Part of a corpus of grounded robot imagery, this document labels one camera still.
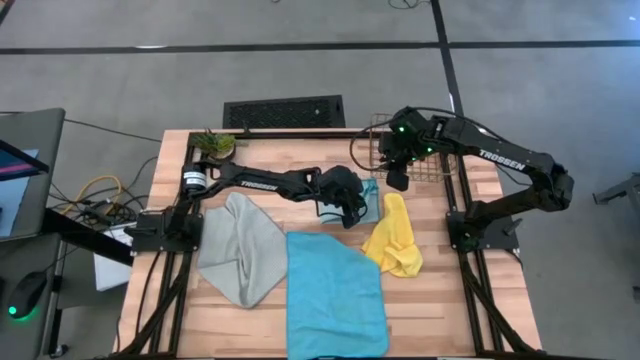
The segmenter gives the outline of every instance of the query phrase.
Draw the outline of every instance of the white paper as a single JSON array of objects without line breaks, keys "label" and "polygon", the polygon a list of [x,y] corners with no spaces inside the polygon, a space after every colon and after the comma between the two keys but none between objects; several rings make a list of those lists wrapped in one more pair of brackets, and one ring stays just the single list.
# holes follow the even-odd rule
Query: white paper
[{"label": "white paper", "polygon": [[[124,229],[134,226],[135,224],[136,223],[130,223],[114,226],[110,230],[104,231],[103,234],[131,247],[131,241],[133,239],[124,233]],[[96,254],[93,254],[93,263],[96,270],[96,290],[105,291],[129,282],[129,278],[131,277],[130,266]]]}]

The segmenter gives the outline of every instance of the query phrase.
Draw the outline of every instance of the yellow cloth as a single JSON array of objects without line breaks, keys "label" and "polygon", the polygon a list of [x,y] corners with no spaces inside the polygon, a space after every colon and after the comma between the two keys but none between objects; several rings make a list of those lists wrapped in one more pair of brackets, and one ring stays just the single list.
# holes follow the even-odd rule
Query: yellow cloth
[{"label": "yellow cloth", "polygon": [[389,271],[398,277],[418,276],[422,254],[414,244],[413,230],[402,196],[395,193],[384,196],[384,218],[362,245],[362,251],[380,266],[381,272]]}]

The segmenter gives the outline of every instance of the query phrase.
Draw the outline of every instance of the potted plant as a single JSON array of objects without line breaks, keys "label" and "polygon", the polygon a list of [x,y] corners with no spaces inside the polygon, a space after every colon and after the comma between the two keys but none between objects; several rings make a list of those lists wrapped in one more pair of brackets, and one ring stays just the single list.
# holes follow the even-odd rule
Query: potted plant
[{"label": "potted plant", "polygon": [[211,129],[193,135],[191,145],[199,148],[206,157],[215,160],[231,160],[236,153],[236,138],[233,135],[215,134]]}]

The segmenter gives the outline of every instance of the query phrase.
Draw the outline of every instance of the yellow cable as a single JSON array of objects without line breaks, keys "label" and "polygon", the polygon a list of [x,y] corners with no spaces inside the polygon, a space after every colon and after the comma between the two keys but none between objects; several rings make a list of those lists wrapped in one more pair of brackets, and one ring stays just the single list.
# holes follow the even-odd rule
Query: yellow cable
[{"label": "yellow cable", "polygon": [[[82,187],[82,190],[80,190],[80,192],[78,193],[78,195],[76,196],[74,202],[78,202],[80,201],[80,199],[82,199],[82,197],[84,196],[84,193],[91,187],[91,185],[102,181],[102,180],[113,180],[116,185],[118,186],[118,193],[115,194],[114,196],[112,196],[113,199],[112,202],[117,202],[118,198],[120,198],[120,195],[122,194],[122,183],[120,182],[120,179],[118,179],[117,177],[113,176],[113,175],[104,175],[104,176],[98,176],[97,178],[92,179],[91,181],[89,181],[85,186]],[[75,205],[74,204],[69,204],[64,210],[62,210],[62,212],[60,214],[62,215],[66,215],[69,211],[71,211],[71,209],[73,209]],[[111,204],[109,206],[109,208],[107,209],[106,213],[108,213],[109,211],[111,211],[111,209],[113,209],[113,204]]]}]

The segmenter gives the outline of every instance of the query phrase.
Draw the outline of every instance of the table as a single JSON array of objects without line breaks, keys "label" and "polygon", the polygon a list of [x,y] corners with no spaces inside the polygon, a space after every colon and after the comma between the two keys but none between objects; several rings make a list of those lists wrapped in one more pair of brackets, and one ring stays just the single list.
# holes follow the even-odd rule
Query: table
[{"label": "table", "polygon": [[[315,131],[353,132],[354,129]],[[188,130],[165,132],[151,187],[149,209],[162,209],[173,203],[179,188],[188,135]],[[238,147],[234,161],[240,165],[271,171],[308,166],[319,166],[326,170],[335,165],[345,165],[361,178],[370,176],[368,172],[358,169],[349,158],[349,142],[346,139],[241,140],[239,143],[244,144]],[[359,140],[354,153],[361,163],[367,164],[369,142]],[[474,199],[490,201],[502,196],[496,168],[492,163],[475,157],[467,157],[465,162]],[[461,194],[457,176],[453,178],[456,194]],[[392,189],[382,180],[378,181],[378,185],[381,191],[380,209],[384,209],[382,197]],[[248,195],[284,231],[326,232],[344,244],[358,248],[374,228],[373,224],[357,225],[351,230],[345,230],[340,225],[321,225],[313,202],[293,203],[276,194],[244,188],[227,189],[203,201],[202,210],[223,205],[226,195],[232,191]],[[416,244],[422,251],[424,265],[416,278],[401,279],[388,273],[382,274],[391,340],[387,355],[474,355],[458,258],[450,248],[444,219],[449,209],[444,184],[411,182],[402,196],[411,218]],[[464,204],[461,198],[458,204]],[[135,258],[120,321],[123,346],[134,337],[142,289],[154,256],[146,253]],[[486,251],[485,256],[497,307],[527,343],[540,348],[520,265],[505,251]],[[163,262],[164,254],[152,272],[144,300],[142,324],[151,315],[158,300]],[[176,259],[174,271],[177,272],[180,262],[180,259]],[[286,279],[257,307],[245,310],[230,304],[206,282],[195,269],[195,262],[194,259],[189,276],[178,357],[285,357]],[[482,306],[478,306],[485,348],[491,349],[486,316]],[[172,308],[167,311],[160,351],[167,349],[170,327],[167,324],[171,324],[173,313]]]}]

